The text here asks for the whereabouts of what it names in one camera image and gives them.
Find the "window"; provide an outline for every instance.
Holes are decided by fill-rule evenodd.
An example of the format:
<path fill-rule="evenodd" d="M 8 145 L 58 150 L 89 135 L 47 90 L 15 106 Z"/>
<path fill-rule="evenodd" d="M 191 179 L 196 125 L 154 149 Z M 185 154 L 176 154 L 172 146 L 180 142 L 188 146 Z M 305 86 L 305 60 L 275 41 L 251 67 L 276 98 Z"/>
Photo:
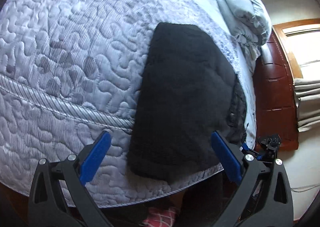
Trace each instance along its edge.
<path fill-rule="evenodd" d="M 293 78 L 320 79 L 320 19 L 274 25 Z"/>

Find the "red plaid fabric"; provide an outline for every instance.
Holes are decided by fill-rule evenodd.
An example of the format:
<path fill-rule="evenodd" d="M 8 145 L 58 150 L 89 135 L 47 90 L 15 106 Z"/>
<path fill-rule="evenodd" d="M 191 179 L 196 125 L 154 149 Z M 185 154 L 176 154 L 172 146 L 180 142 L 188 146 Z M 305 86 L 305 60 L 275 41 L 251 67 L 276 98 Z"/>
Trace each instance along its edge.
<path fill-rule="evenodd" d="M 169 207 L 168 210 L 150 207 L 149 215 L 142 223 L 147 227 L 172 227 L 177 215 L 178 209 L 175 207 Z"/>

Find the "folded garment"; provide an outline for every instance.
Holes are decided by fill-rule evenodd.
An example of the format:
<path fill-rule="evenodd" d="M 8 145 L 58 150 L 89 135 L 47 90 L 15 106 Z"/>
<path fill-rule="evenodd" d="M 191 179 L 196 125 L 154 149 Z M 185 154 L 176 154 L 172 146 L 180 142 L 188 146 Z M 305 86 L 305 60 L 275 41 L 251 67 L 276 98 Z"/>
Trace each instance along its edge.
<path fill-rule="evenodd" d="M 205 32 L 160 23 L 152 37 L 127 154 L 140 176 L 167 182 L 218 164 L 210 136 L 245 139 L 237 75 Z"/>
<path fill-rule="evenodd" d="M 261 0 L 217 0 L 231 34 L 240 44 L 250 71 L 271 35 L 271 20 Z"/>

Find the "silver screw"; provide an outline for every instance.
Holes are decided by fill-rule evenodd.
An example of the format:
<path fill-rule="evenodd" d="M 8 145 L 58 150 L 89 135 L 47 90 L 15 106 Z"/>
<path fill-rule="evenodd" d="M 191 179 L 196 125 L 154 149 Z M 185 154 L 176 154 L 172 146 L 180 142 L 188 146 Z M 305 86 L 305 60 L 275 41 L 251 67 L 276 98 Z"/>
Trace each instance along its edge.
<path fill-rule="evenodd" d="M 276 159 L 276 164 L 279 165 L 279 166 L 281 166 L 281 165 L 282 165 L 282 160 L 279 159 L 279 158 L 277 158 L 277 159 Z"/>
<path fill-rule="evenodd" d="M 245 159 L 248 160 L 248 161 L 252 161 L 252 160 L 254 160 L 254 157 L 253 157 L 253 155 L 246 154 L 245 155 Z"/>
<path fill-rule="evenodd" d="M 77 158 L 77 156 L 75 154 L 71 154 L 68 156 L 69 161 L 74 161 L 74 160 L 76 160 L 76 158 Z"/>
<path fill-rule="evenodd" d="M 41 159 L 39 160 L 39 164 L 40 164 L 40 165 L 44 165 L 46 162 L 47 162 L 47 161 L 46 161 L 45 158 L 41 158 Z"/>

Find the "quilted bedspread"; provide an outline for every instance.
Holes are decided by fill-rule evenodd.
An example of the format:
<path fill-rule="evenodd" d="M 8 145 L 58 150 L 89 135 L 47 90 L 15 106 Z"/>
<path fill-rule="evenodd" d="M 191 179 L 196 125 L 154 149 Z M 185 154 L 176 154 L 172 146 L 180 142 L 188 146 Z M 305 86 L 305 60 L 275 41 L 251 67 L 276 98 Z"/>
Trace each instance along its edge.
<path fill-rule="evenodd" d="M 168 185 L 126 167 L 141 75 L 159 22 L 194 24 L 208 33 L 239 74 L 254 113 L 252 81 L 245 82 L 235 41 L 193 0 L 7 0 L 0 12 L 3 184 L 28 195 L 39 159 L 78 154 L 103 129 L 112 146 L 86 185 L 99 207 L 169 195 L 222 169 Z M 253 141 L 254 131 L 247 137 Z"/>

